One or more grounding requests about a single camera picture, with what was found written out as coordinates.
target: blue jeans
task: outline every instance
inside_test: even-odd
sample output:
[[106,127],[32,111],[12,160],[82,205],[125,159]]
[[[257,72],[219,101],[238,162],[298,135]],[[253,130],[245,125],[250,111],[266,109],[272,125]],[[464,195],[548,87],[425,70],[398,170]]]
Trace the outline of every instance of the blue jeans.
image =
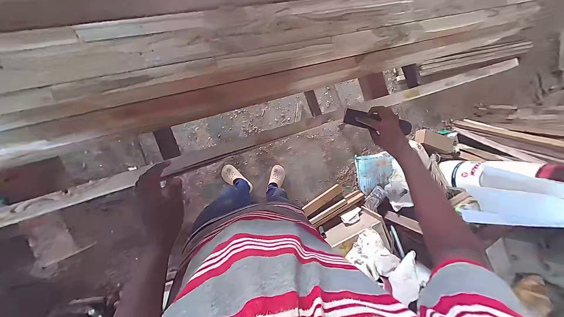
[[[221,217],[239,208],[253,204],[250,197],[250,186],[244,179],[236,179],[234,186],[224,188],[219,197],[212,201],[194,221],[192,232],[196,231],[204,223],[212,220],[213,218]],[[268,202],[286,202],[292,204],[288,200],[288,195],[283,188],[278,188],[275,183],[268,184],[266,190],[266,200]]]

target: white container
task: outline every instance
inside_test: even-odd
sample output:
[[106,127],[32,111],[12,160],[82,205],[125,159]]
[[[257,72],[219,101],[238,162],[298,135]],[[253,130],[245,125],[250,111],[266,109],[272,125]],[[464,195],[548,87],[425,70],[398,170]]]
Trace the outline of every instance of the white container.
[[445,161],[439,163],[439,169],[446,178],[448,185],[461,188],[481,186],[480,176],[485,166],[536,177],[536,173],[543,164],[514,161]]

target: dirt floor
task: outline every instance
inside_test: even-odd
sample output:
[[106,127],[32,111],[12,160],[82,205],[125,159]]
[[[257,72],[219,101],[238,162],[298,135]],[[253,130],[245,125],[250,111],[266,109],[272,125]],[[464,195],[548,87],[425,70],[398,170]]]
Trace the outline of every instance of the dirt floor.
[[[428,127],[442,129],[451,120],[465,117],[488,121],[485,105],[510,104],[516,107],[562,105],[562,73],[558,71],[560,32],[564,29],[564,2],[539,0],[542,9],[535,26],[519,36],[530,39],[532,48],[520,60],[520,66],[441,93],[404,103],[396,110],[414,125],[414,130]],[[442,74],[443,77],[453,73]],[[386,72],[391,91],[403,90]],[[423,82],[438,76],[423,78]],[[323,112],[363,102],[357,80],[315,90]],[[558,97],[549,94],[559,93]],[[231,138],[244,137],[263,130],[311,117],[303,94],[188,122],[173,127],[182,154],[220,145]],[[284,188],[290,199],[303,205],[335,183],[354,188],[355,155],[377,153],[366,131],[339,122],[267,144],[255,150],[229,157],[221,162],[182,176],[186,217],[181,237],[185,238],[199,212],[227,186],[220,172],[224,164],[233,164],[254,185],[257,201],[264,199],[270,169],[282,165],[287,174]],[[75,184],[127,171],[162,158],[152,134],[130,135],[97,142],[83,151],[61,157],[67,174]],[[61,303],[75,298],[107,296],[115,293],[129,278],[135,259],[143,251],[144,235],[133,210],[131,192],[108,195],[88,205],[67,208],[50,215],[72,237],[76,256],[54,266],[37,268],[37,250],[31,250],[23,232],[34,223],[0,230],[0,253],[9,261],[0,261],[0,307],[9,316],[65,315]],[[25,305],[34,299],[34,305]]]

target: pile of wood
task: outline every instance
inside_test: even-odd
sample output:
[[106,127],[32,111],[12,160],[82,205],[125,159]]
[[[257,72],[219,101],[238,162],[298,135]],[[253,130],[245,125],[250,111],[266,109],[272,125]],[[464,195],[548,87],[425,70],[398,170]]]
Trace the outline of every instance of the pile of wood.
[[[486,46],[477,47],[475,49],[464,52],[449,54],[439,58],[433,58],[418,64],[421,76],[427,76],[442,71],[449,71],[460,67],[480,64],[487,61],[499,61],[503,59],[511,59],[516,56],[523,55],[532,48],[531,41],[512,41],[506,43],[496,43]],[[401,69],[396,77],[397,81],[405,80],[405,76]]]
[[498,127],[472,120],[454,121],[453,125],[465,159],[564,163],[564,135],[560,133],[511,124]]
[[0,32],[11,32],[0,33],[0,161],[481,47],[538,10],[532,0],[217,0],[73,2],[62,14],[56,2],[26,2],[30,15],[2,5]]

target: foot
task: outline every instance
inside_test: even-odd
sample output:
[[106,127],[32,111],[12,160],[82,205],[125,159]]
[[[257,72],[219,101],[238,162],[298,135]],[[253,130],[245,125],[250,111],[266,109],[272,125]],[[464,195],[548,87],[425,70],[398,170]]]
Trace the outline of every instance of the foot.
[[268,180],[268,183],[275,183],[276,185],[278,185],[278,188],[280,188],[282,187],[282,183],[285,177],[286,172],[284,171],[284,168],[280,165],[274,165],[272,171],[270,171],[270,179]]
[[236,179],[244,179],[247,183],[249,183],[250,190],[249,192],[253,191],[253,185],[250,183],[248,179],[246,179],[241,172],[239,172],[235,166],[227,164],[221,170],[221,177],[225,180],[229,185],[235,185],[234,182]]

